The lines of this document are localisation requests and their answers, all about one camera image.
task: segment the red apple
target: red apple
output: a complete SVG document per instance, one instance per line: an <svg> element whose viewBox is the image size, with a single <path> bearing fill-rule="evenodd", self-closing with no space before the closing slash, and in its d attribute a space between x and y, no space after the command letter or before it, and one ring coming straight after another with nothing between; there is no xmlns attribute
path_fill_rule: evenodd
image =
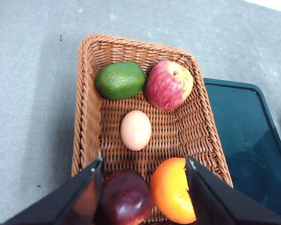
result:
<svg viewBox="0 0 281 225"><path fill-rule="evenodd" d="M135 170L123 169L102 184L96 225L138 225L147 218L153 202L148 185Z"/></svg>
<svg viewBox="0 0 281 225"><path fill-rule="evenodd" d="M153 67L145 93L155 107L172 110L186 100L192 86L193 78L188 69L176 62L164 60Z"/></svg>

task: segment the gray floor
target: gray floor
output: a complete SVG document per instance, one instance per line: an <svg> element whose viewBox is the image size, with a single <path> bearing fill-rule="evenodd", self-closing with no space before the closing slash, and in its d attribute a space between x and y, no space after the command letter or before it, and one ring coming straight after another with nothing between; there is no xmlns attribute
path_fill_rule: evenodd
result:
<svg viewBox="0 0 281 225"><path fill-rule="evenodd" d="M240 0L0 0L0 222L70 176L77 47L91 33L183 48L205 77L259 86L281 137L281 12Z"/></svg>

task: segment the dark teal tray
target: dark teal tray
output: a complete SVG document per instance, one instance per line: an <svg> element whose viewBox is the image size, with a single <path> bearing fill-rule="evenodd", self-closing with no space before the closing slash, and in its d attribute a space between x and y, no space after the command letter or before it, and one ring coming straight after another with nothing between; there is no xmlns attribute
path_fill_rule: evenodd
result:
<svg viewBox="0 0 281 225"><path fill-rule="evenodd" d="M262 91L204 80L234 188L281 215L281 141Z"/></svg>

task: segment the brown egg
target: brown egg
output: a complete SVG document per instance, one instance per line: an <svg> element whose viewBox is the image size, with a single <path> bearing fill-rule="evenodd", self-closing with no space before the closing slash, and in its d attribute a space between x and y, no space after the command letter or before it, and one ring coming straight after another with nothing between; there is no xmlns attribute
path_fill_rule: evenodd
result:
<svg viewBox="0 0 281 225"><path fill-rule="evenodd" d="M139 110L129 112L121 123L121 138L124 145L133 151L143 149L152 133L150 120Z"/></svg>

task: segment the orange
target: orange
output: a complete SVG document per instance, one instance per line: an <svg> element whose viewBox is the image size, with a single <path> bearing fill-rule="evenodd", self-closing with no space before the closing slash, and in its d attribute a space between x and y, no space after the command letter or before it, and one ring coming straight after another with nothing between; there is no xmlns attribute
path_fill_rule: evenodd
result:
<svg viewBox="0 0 281 225"><path fill-rule="evenodd" d="M158 166L150 182L155 205L169 220L179 224L196 220L184 167L185 158L170 158Z"/></svg>

